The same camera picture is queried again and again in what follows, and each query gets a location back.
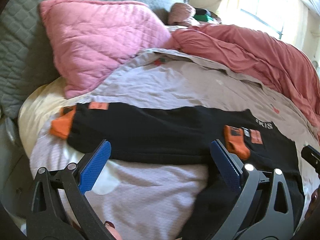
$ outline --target orange tag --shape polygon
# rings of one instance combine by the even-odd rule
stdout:
[[[109,107],[109,103],[91,102],[91,103],[89,104],[89,109],[107,110],[108,107]]]
[[[251,132],[251,142],[252,143],[263,144],[261,134],[259,131],[250,129],[250,132]]]

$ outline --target headboard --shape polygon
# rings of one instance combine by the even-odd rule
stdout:
[[[17,118],[24,100],[59,77],[38,4],[43,0],[9,0],[0,15],[0,105]],[[146,3],[166,24],[172,4],[182,0],[136,0]],[[0,0],[0,5],[7,0]]]

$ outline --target black sweatpants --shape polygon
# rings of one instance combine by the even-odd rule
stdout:
[[[223,111],[203,106],[162,110],[110,103],[107,110],[77,104],[67,142],[76,150],[92,152],[102,139],[111,143],[117,160],[158,164],[207,164],[208,185],[199,193],[193,213],[179,237],[202,240],[217,231],[233,208],[236,195],[227,189],[211,155],[210,144],[225,143],[225,125],[259,130],[263,144],[245,144],[251,156],[246,163],[256,169],[279,168],[286,178],[292,200],[294,223],[299,223],[304,194],[295,143],[282,135],[272,122],[256,119],[249,109]]]

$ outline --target pink blanket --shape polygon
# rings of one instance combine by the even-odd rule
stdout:
[[[172,33],[167,49],[204,57],[260,80],[300,109],[320,135],[320,84],[301,51],[268,34],[235,25],[202,25]]]
[[[46,0],[40,11],[67,98],[92,91],[140,49],[160,48],[170,38],[141,2]]]

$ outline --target fitted sheet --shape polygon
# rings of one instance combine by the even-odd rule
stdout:
[[[165,63],[155,65],[158,58]],[[20,111],[20,137],[32,174],[39,167],[62,169],[82,154],[48,134],[61,106],[76,102],[123,102],[138,107],[170,109],[203,105],[229,111],[249,108],[262,121],[273,121],[296,143],[306,196],[306,212],[319,180],[300,156],[304,143],[316,149],[316,129],[283,95],[257,79],[230,71],[216,62],[170,50],[151,49],[121,66],[98,88],[79,98],[63,98],[64,81],[39,88]],[[86,193],[101,220],[112,221],[123,239],[173,240],[206,185],[205,165],[155,165],[108,161],[91,192]]]

